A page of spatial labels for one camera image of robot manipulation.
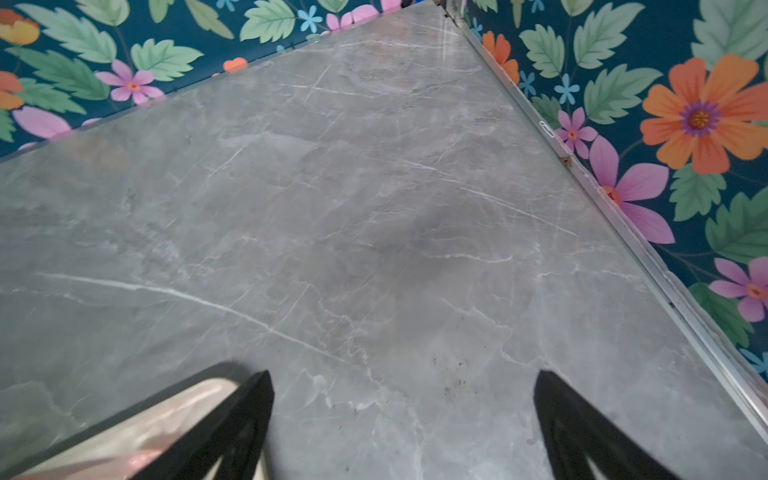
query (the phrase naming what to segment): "small blue flower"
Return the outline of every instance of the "small blue flower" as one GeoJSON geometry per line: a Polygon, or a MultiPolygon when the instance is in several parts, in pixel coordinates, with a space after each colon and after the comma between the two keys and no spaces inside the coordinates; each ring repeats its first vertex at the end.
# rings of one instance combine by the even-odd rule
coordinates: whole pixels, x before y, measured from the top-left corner
{"type": "Polygon", "coordinates": [[[739,351],[747,360],[750,361],[752,368],[754,368],[756,372],[763,376],[765,376],[764,373],[768,373],[768,352],[763,352],[763,358],[760,359],[759,356],[755,355],[749,350],[739,349],[739,351]]]}
{"type": "Polygon", "coordinates": [[[528,77],[526,77],[525,72],[520,70],[520,83],[518,83],[518,87],[523,90],[523,93],[526,97],[536,95],[536,89],[533,88],[532,85],[534,78],[535,76],[533,72],[531,72],[528,77]]]}
{"type": "Polygon", "coordinates": [[[472,34],[475,35],[475,37],[480,38],[480,32],[482,31],[482,25],[478,25],[478,19],[475,17],[472,17],[472,27],[469,29],[472,30],[472,34]]]}
{"type": "Polygon", "coordinates": [[[238,0],[219,0],[218,2],[216,2],[216,8],[221,9],[221,8],[224,8],[224,6],[226,5],[227,10],[229,10],[230,12],[234,12],[235,6],[232,5],[232,3],[237,1],[238,0]]]}
{"type": "Polygon", "coordinates": [[[554,91],[562,94],[560,95],[560,103],[564,104],[565,101],[568,100],[568,103],[571,105],[576,104],[576,99],[573,94],[579,90],[581,90],[581,87],[578,85],[571,85],[571,78],[568,74],[563,75],[563,84],[554,88],[554,91]]]}
{"type": "Polygon", "coordinates": [[[312,31],[312,33],[317,33],[316,24],[322,22],[323,17],[314,16],[315,12],[317,12],[317,7],[315,5],[310,7],[309,13],[305,12],[304,10],[299,10],[299,18],[304,20],[304,23],[301,24],[301,31],[306,31],[309,29],[312,31]]]}

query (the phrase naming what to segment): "gray marble surface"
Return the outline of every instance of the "gray marble surface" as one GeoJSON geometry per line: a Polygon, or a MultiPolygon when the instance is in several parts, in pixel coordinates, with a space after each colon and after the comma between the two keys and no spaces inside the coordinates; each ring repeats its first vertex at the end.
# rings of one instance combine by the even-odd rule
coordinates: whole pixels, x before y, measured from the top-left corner
{"type": "Polygon", "coordinates": [[[768,449],[423,2],[0,164],[0,468],[214,363],[275,478],[548,478],[553,369],[684,478],[768,449]]]}

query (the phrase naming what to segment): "light green leaf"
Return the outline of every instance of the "light green leaf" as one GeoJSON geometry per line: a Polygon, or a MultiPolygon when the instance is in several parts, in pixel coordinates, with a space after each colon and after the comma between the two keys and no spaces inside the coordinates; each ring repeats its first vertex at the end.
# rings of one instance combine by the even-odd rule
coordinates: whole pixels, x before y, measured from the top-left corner
{"type": "Polygon", "coordinates": [[[587,8],[590,8],[592,5],[592,2],[594,2],[594,0],[560,0],[560,3],[563,4],[563,8],[565,8],[565,13],[571,17],[586,12],[587,8]]]}
{"type": "Polygon", "coordinates": [[[278,41],[287,38],[296,26],[296,16],[283,0],[256,0],[256,8],[245,12],[245,16],[248,20],[240,30],[240,41],[278,41]]]}
{"type": "Polygon", "coordinates": [[[128,6],[128,0],[75,0],[78,8],[87,16],[93,18],[96,22],[117,27],[125,22],[128,14],[131,13],[131,7],[128,6]]]}
{"type": "Polygon", "coordinates": [[[590,12],[584,26],[576,28],[574,35],[574,56],[576,63],[582,68],[599,68],[601,60],[612,57],[612,48],[624,43],[627,37],[621,32],[645,8],[639,3],[625,3],[612,9],[613,4],[607,3],[595,14],[590,12]]]}
{"type": "Polygon", "coordinates": [[[192,70],[190,63],[203,56],[202,51],[189,47],[177,47],[173,40],[154,43],[154,38],[144,45],[131,47],[131,60],[138,70],[149,70],[157,81],[173,81],[192,70]]]}
{"type": "Polygon", "coordinates": [[[523,19],[523,4],[525,0],[510,0],[512,2],[512,18],[515,20],[515,28],[520,28],[523,19]]]}
{"type": "Polygon", "coordinates": [[[768,187],[750,200],[739,192],[730,210],[720,205],[715,219],[704,226],[712,250],[739,263],[768,257],[768,187]]]}
{"type": "Polygon", "coordinates": [[[16,126],[13,124],[13,118],[7,110],[0,110],[0,140],[13,143],[13,132],[16,126]]]}
{"type": "Polygon", "coordinates": [[[235,38],[232,31],[219,20],[219,14],[209,5],[205,5],[200,0],[184,0],[187,3],[194,21],[205,31],[212,31],[220,37],[227,40],[235,38]]]}
{"type": "Polygon", "coordinates": [[[174,4],[174,0],[149,0],[149,15],[152,21],[160,23],[168,14],[168,8],[174,4]]]}
{"type": "Polygon", "coordinates": [[[39,84],[34,78],[19,78],[18,81],[24,87],[24,91],[17,95],[33,107],[64,113],[70,111],[85,115],[85,109],[74,103],[68,93],[56,90],[53,85],[39,84]]]}
{"type": "Polygon", "coordinates": [[[744,348],[750,346],[750,336],[746,333],[754,333],[755,329],[739,313],[738,299],[720,296],[710,290],[707,284],[701,282],[689,286],[688,291],[701,308],[710,314],[728,340],[744,348]]]}
{"type": "Polygon", "coordinates": [[[674,173],[677,178],[670,185],[670,202],[675,204],[674,221],[682,222],[693,215],[706,215],[713,204],[720,204],[720,190],[726,189],[720,174],[699,175],[692,164],[674,173]]]}
{"type": "Polygon", "coordinates": [[[349,0],[317,0],[320,5],[328,12],[339,13],[341,12],[349,0]]]}
{"type": "Polygon", "coordinates": [[[36,68],[35,75],[54,82],[61,90],[70,91],[75,97],[104,100],[109,95],[109,87],[101,83],[80,58],[70,60],[52,50],[41,53],[30,48],[13,47],[5,51],[36,68]]]}
{"type": "Polygon", "coordinates": [[[626,109],[640,104],[637,94],[648,88],[661,72],[653,68],[627,70],[622,64],[600,72],[596,81],[590,80],[584,89],[584,109],[594,123],[609,125],[614,118],[628,115],[626,109]]]}
{"type": "Polygon", "coordinates": [[[562,127],[562,125],[560,125],[560,120],[558,120],[558,112],[562,109],[560,108],[560,102],[557,98],[542,95],[541,97],[533,97],[531,103],[533,104],[533,108],[541,114],[550,127],[562,127]]]}
{"type": "Polygon", "coordinates": [[[118,54],[112,37],[106,31],[98,31],[87,18],[78,20],[60,7],[52,11],[37,5],[20,3],[16,8],[46,27],[43,33],[60,41],[61,46],[67,50],[80,54],[79,57],[83,60],[112,63],[118,54]]]}
{"type": "Polygon", "coordinates": [[[725,54],[757,60],[768,51],[766,0],[700,0],[702,20],[694,20],[699,43],[690,44],[694,57],[712,70],[725,54]]]}
{"type": "Polygon", "coordinates": [[[555,36],[552,27],[536,25],[535,30],[523,31],[519,37],[528,48],[526,54],[534,62],[544,78],[555,78],[563,69],[565,45],[560,35],[555,36]]]}
{"type": "Polygon", "coordinates": [[[489,9],[498,13],[498,3],[496,0],[472,0],[482,11],[487,12],[489,9]]]}

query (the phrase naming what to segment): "yellow and orange flower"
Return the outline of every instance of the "yellow and orange flower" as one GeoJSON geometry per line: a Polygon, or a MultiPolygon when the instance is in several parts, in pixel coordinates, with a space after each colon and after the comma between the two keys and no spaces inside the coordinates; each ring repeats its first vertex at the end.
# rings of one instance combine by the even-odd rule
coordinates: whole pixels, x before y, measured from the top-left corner
{"type": "Polygon", "coordinates": [[[0,38],[17,45],[29,45],[40,37],[40,26],[13,10],[0,8],[0,38]]]}
{"type": "Polygon", "coordinates": [[[487,31],[485,35],[482,36],[482,46],[485,47],[485,50],[488,50],[491,56],[493,56],[496,63],[501,65],[504,71],[507,72],[510,80],[515,84],[520,83],[518,61],[514,58],[512,60],[507,60],[509,54],[512,52],[512,46],[509,44],[509,41],[504,38],[504,34],[499,34],[498,38],[494,40],[493,32],[487,31]]]}
{"type": "Polygon", "coordinates": [[[7,71],[0,71],[0,109],[13,110],[21,107],[24,101],[14,93],[22,93],[23,91],[24,87],[18,82],[16,75],[7,71]]]}
{"type": "Polygon", "coordinates": [[[643,109],[660,118],[643,121],[640,130],[648,145],[662,145],[656,157],[679,170],[693,155],[701,175],[722,174],[730,168],[728,153],[754,160],[768,148],[768,128],[750,121],[768,120],[768,82],[742,90],[759,67],[738,55],[724,55],[707,77],[704,60],[691,58],[670,70],[672,90],[654,85],[643,109]]]}

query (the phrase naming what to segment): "wall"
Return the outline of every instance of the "wall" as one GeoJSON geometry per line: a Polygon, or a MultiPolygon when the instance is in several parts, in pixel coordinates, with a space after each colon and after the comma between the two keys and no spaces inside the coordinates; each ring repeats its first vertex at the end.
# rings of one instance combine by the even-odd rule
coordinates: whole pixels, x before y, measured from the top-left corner
{"type": "Polygon", "coordinates": [[[768,379],[768,2],[471,0],[464,20],[768,379]]]}
{"type": "Polygon", "coordinates": [[[0,9],[0,157],[400,0],[31,0],[0,9]]]}

